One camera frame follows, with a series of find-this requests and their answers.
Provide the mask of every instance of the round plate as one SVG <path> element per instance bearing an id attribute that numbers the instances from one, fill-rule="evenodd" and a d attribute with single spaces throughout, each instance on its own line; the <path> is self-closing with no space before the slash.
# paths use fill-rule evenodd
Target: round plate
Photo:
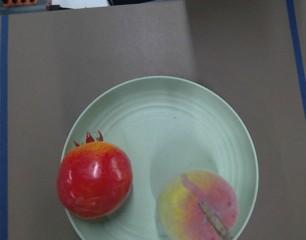
<path id="1" fill-rule="evenodd" d="M 95 99 L 72 127 L 62 158 L 85 142 L 86 132 L 123 149 L 133 171 L 122 207 L 100 220 L 67 212 L 83 240 L 167 240 L 156 203 L 164 185 L 189 169 L 220 174 L 236 191 L 236 239 L 258 192 L 258 162 L 251 137 L 236 112 L 207 88 L 180 78 L 149 76 L 127 81 Z"/>

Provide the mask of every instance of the blue line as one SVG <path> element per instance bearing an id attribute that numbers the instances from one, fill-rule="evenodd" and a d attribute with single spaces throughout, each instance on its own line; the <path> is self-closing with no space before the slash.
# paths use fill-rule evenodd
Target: blue line
<path id="1" fill-rule="evenodd" d="M 1 16 L 0 43 L 0 240 L 8 239 L 8 41 L 9 16 Z"/>
<path id="2" fill-rule="evenodd" d="M 299 33 L 298 33 L 298 25 L 297 25 L 296 13 L 295 13 L 294 1 L 286 0 L 286 4 L 287 4 L 289 27 L 291 29 L 291 35 L 292 35 L 292 41 L 293 41 L 299 88 L 301 92 L 302 104 L 303 104 L 305 120 L 306 120 L 306 79 L 305 79 L 305 73 L 304 73 L 304 67 L 303 67 L 303 60 L 302 60 L 300 38 L 299 38 Z"/>

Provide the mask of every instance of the table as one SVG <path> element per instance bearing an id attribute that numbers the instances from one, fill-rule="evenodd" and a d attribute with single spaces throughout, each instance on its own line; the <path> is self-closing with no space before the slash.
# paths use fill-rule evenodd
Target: table
<path id="1" fill-rule="evenodd" d="M 296 1 L 295 16 L 306 79 L 306 0 Z M 0 16 L 0 239 L 79 239 L 55 188 L 66 137 L 104 91 L 157 75 L 205 86 L 245 123 L 259 188 L 239 239 L 306 239 L 306 87 L 292 40 L 284 0 Z"/>

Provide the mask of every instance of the brown table surface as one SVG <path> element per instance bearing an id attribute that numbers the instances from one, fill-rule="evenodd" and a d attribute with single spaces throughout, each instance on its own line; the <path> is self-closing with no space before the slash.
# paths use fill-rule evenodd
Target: brown table surface
<path id="1" fill-rule="evenodd" d="M 306 0 L 295 10 L 306 76 Z M 306 120 L 286 1 L 10 15 L 7 57 L 8 239 L 78 240 L 56 191 L 72 125 L 119 83 L 173 76 L 222 97 L 253 139 L 258 195 L 239 239 L 306 240 Z"/>

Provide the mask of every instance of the blue tape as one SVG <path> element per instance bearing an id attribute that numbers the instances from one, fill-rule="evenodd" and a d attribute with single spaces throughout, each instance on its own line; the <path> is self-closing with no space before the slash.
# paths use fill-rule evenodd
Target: blue tape
<path id="1" fill-rule="evenodd" d="M 8 41 L 9 16 L 1 16 L 0 43 L 0 240 L 8 239 Z"/>
<path id="2" fill-rule="evenodd" d="M 296 13 L 295 13 L 294 1 L 286 0 L 286 4 L 287 4 L 289 27 L 291 30 L 292 41 L 293 41 L 293 49 L 294 49 L 295 62 L 296 62 L 296 68 L 297 68 L 299 88 L 301 92 L 302 104 L 303 104 L 304 115 L 305 115 L 305 120 L 306 120 L 306 78 L 305 78 L 304 67 L 303 67 L 303 60 L 302 60 L 300 38 L 299 38 L 299 33 L 298 33 L 298 25 L 297 25 Z"/>

